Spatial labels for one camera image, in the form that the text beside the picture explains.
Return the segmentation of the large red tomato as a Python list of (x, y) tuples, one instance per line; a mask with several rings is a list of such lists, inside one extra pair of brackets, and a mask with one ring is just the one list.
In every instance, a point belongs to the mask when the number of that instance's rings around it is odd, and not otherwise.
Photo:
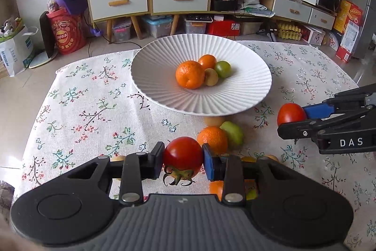
[(277, 125), (285, 123), (300, 122), (307, 119), (304, 109), (295, 103), (284, 104), (277, 115)]

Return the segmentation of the green-red tomato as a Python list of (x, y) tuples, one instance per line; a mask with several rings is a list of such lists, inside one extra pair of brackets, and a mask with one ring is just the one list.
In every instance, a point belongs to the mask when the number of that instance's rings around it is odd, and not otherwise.
[(244, 134), (240, 126), (230, 121), (225, 121), (220, 126), (220, 129), (226, 133), (231, 149), (238, 149), (243, 145)]

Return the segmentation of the red tomato with stem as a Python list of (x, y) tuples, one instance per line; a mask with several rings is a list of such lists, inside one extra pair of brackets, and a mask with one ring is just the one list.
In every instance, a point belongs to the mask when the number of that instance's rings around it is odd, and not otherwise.
[(171, 141), (163, 152), (165, 186), (191, 185), (203, 164), (203, 149), (193, 138), (182, 136)]

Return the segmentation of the tan longan fruit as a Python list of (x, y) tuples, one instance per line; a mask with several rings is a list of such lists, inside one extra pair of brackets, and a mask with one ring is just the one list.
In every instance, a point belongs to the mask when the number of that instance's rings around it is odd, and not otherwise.
[(125, 160), (125, 156), (123, 156), (123, 155), (117, 155), (117, 156), (114, 156), (114, 157), (111, 158), (112, 162), (124, 161), (124, 160)]
[(205, 80), (204, 83), (208, 87), (215, 86), (219, 81), (219, 76), (215, 69), (207, 68), (205, 69)]
[(276, 156), (274, 156), (274, 155), (266, 155), (266, 157), (269, 158), (269, 159), (272, 159), (274, 161), (279, 162), (278, 158)]

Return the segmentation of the large orange mandarin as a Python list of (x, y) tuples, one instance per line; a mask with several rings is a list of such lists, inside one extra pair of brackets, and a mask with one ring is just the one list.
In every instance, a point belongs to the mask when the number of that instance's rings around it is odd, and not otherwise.
[(188, 60), (177, 67), (175, 78), (179, 86), (187, 89), (197, 89), (204, 83), (205, 70), (198, 62)]

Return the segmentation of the small orange tomato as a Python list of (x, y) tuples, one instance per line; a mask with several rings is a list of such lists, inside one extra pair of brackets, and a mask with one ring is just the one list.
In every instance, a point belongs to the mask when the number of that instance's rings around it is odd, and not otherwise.
[(217, 64), (217, 60), (213, 55), (206, 54), (198, 59), (198, 63), (203, 69), (214, 69)]

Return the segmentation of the green tomato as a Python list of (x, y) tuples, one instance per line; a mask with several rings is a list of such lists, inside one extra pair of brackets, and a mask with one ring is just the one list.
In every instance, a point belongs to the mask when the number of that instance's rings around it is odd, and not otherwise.
[(232, 74), (231, 65), (226, 61), (217, 62), (214, 69), (222, 79), (228, 78)]
[(247, 201), (254, 200), (258, 197), (258, 188), (254, 180), (245, 180), (245, 196)]

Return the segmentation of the yellow-orange tomato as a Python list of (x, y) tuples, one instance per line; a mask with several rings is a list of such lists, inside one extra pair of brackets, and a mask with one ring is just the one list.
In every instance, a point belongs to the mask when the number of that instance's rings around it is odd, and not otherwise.
[(246, 163), (255, 163), (257, 161), (256, 158), (248, 156), (248, 157), (242, 157), (241, 160)]

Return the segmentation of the brown longan fruit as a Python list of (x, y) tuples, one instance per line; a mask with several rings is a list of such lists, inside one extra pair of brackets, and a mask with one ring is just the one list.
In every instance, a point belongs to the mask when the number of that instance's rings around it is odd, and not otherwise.
[(204, 117), (204, 122), (207, 126), (220, 127), (225, 121), (225, 117)]

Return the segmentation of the floral tablecloth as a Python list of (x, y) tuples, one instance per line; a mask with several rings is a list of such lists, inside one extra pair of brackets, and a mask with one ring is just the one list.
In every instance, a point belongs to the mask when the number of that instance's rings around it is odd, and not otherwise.
[[(274, 156), (282, 164), (345, 196), (354, 210), (346, 238), (352, 250), (375, 249), (375, 156), (322, 155), (309, 139), (285, 141), (277, 134), (277, 113), (286, 103), (316, 104), (355, 88), (355, 82), (315, 47), (248, 41), (273, 79), (266, 99), (230, 121), (245, 139), (236, 154)], [(151, 151), (162, 141), (195, 138), (201, 117), (164, 109), (134, 88), (134, 52), (116, 52), (66, 65), (57, 76), (33, 124), (15, 189), (27, 191), (100, 155), (115, 158)]]

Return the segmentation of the yellow egg carton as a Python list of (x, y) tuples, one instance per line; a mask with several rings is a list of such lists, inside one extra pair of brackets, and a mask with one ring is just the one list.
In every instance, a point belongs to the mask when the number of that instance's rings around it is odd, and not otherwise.
[(282, 40), (300, 41), (302, 38), (302, 28), (291, 22), (278, 21), (277, 34)]

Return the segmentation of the white ribbed plate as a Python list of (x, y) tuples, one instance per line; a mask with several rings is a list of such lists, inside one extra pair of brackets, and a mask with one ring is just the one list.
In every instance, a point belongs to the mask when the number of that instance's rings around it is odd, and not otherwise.
[[(198, 62), (205, 55), (230, 65), (215, 79)], [(178, 113), (226, 116), (244, 112), (267, 97), (272, 84), (264, 60), (237, 41), (207, 34), (159, 38), (138, 50), (131, 63), (136, 89), (149, 101)]]

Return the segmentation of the red box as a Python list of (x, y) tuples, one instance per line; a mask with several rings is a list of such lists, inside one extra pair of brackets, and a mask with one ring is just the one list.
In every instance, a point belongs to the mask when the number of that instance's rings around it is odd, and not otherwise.
[(207, 34), (221, 37), (239, 36), (240, 23), (232, 20), (213, 21), (207, 26)]

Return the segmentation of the low wooden tv cabinet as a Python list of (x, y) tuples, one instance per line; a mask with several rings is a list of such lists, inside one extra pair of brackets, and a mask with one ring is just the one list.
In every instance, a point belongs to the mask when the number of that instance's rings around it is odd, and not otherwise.
[(213, 12), (280, 18), (330, 30), (335, 14), (302, 0), (211, 0)]

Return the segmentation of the clear storage bin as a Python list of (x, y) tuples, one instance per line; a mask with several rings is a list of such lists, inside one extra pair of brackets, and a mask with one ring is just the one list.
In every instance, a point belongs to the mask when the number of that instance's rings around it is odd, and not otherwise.
[(172, 28), (173, 17), (167, 16), (143, 16), (143, 27), (154, 38), (169, 36)]

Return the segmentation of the red gift bucket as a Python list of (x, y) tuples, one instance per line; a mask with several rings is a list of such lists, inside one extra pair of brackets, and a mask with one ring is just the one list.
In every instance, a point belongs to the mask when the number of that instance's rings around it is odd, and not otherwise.
[(82, 19), (79, 15), (70, 15), (67, 9), (47, 13), (59, 53), (73, 53), (86, 44), (82, 29)]

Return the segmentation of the white paper bag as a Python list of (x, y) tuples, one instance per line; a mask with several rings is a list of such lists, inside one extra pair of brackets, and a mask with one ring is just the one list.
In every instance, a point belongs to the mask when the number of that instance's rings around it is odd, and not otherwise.
[(32, 37), (37, 34), (37, 27), (23, 28), (14, 37), (1, 43), (1, 59), (10, 77), (25, 71), (34, 59)]

